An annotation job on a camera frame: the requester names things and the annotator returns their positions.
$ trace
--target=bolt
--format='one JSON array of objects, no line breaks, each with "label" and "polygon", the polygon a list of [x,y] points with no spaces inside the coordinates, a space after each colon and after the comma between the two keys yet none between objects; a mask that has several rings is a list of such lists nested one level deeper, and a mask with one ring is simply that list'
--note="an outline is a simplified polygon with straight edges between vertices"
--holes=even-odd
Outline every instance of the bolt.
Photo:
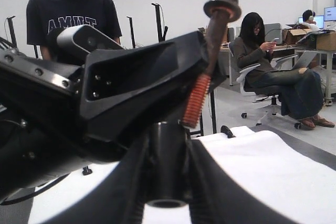
[{"label": "bolt", "polygon": [[27,121],[21,119],[21,127],[23,128],[27,127]]},{"label": "bolt", "polygon": [[69,86],[69,83],[67,81],[63,81],[62,85],[67,88]]},{"label": "bolt", "polygon": [[41,76],[43,74],[43,71],[39,68],[35,69],[35,74],[37,74],[38,76]]},{"label": "bolt", "polygon": [[13,62],[13,57],[12,56],[10,56],[10,55],[6,55],[5,56],[5,59],[9,62],[9,63],[11,63],[11,62]]},{"label": "bolt", "polygon": [[35,159],[35,158],[36,158],[34,152],[29,152],[29,153],[28,153],[28,157],[29,157],[30,159]]}]

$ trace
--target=white office chair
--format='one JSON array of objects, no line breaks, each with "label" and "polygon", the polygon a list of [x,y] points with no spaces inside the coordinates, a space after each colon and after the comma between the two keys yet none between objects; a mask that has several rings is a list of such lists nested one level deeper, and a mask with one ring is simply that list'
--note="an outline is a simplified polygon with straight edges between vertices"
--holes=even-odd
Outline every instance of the white office chair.
[{"label": "white office chair", "polygon": [[[233,55],[233,43],[229,43],[229,49]],[[276,60],[276,68],[279,68],[284,62],[287,60],[293,59],[297,57],[297,55],[288,55],[283,58]],[[277,99],[279,95],[281,95],[281,87],[280,86],[268,86],[264,88],[252,88],[249,87],[248,83],[245,82],[246,76],[249,72],[259,67],[260,64],[256,63],[250,66],[247,66],[239,71],[240,76],[237,78],[237,82],[240,83],[240,93],[244,97],[252,97],[257,95],[265,95],[267,97],[271,97],[271,104],[264,107],[265,114],[257,121],[256,125],[261,125],[266,118],[271,117],[272,115],[281,114],[281,106],[277,104]],[[242,118],[247,117],[247,112],[243,112],[241,114]],[[301,123],[295,123],[294,127],[296,129],[301,128]]]}]

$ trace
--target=white cloth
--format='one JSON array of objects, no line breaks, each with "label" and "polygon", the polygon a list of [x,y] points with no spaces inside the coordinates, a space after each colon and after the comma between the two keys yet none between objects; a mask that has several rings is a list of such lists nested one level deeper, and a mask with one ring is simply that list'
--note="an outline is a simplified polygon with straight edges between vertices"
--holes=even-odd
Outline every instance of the white cloth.
[{"label": "white cloth", "polygon": [[[336,172],[291,149],[273,132],[231,129],[236,138],[219,133],[200,141],[219,166],[242,188],[284,216],[302,224],[336,223]],[[115,168],[91,165],[92,175],[78,170],[34,199],[29,224],[62,212],[96,188]],[[188,206],[145,207],[144,224],[190,224]]]},{"label": "white cloth", "polygon": [[315,24],[311,24],[311,23],[306,23],[306,22],[302,22],[301,24],[307,26],[308,28],[310,28],[312,31],[318,31],[321,30],[317,25]]}]

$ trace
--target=hand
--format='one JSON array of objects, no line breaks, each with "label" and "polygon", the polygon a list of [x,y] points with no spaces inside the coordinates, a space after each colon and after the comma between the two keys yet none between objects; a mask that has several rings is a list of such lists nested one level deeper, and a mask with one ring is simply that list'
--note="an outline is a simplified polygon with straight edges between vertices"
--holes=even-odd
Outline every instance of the hand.
[{"label": "hand", "polygon": [[268,52],[269,52],[270,54],[273,54],[273,51],[274,51],[276,45],[277,45],[277,44],[275,44],[273,47],[271,47],[271,49],[268,50]]},{"label": "hand", "polygon": [[272,52],[273,52],[276,45],[277,45],[276,42],[264,42],[260,45],[260,48],[264,52],[266,52],[267,50],[268,51],[272,50]]}]

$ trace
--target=cardboard box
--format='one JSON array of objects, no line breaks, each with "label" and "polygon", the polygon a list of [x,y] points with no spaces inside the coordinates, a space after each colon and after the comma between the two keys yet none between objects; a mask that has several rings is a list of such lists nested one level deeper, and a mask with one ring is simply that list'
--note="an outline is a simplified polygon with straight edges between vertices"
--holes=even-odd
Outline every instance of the cardboard box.
[{"label": "cardboard box", "polygon": [[294,45],[302,39],[311,29],[285,29],[282,30],[282,41],[284,44]]},{"label": "cardboard box", "polygon": [[316,49],[336,51],[336,32],[318,35]]}]

